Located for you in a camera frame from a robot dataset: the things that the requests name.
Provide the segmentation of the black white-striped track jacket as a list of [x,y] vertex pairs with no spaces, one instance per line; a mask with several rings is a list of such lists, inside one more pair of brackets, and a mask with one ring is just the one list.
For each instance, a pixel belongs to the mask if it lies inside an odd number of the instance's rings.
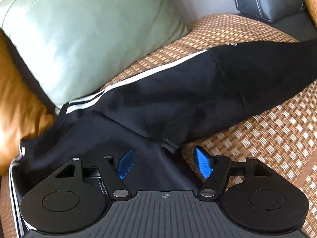
[[[304,237],[303,192],[256,158],[180,153],[316,80],[316,40],[210,48],[63,106],[9,170],[18,237]],[[134,164],[121,180],[120,158]]]

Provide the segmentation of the woven brown seat mat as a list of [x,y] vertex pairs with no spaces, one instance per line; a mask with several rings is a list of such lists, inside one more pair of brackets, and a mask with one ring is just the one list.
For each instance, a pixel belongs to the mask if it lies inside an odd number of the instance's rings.
[[[107,82],[124,79],[185,56],[231,41],[295,42],[295,38],[264,23],[233,14],[204,16],[191,24],[191,32],[152,52]],[[234,160],[255,156],[305,193],[309,212],[303,230],[316,237],[316,84],[267,112],[226,131],[198,140],[212,155]]]

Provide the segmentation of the orange leather cushion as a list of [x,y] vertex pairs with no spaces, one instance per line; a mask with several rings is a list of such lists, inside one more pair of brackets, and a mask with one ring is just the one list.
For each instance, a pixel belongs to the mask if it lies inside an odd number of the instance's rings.
[[1,175],[19,155],[22,139],[33,139],[47,130],[54,117],[17,70],[5,35],[1,32]]

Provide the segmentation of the green leather cushion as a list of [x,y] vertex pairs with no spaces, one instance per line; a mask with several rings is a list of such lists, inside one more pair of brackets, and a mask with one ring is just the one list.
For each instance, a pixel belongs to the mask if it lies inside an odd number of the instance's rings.
[[56,106],[189,32],[173,0],[1,0],[1,29]]

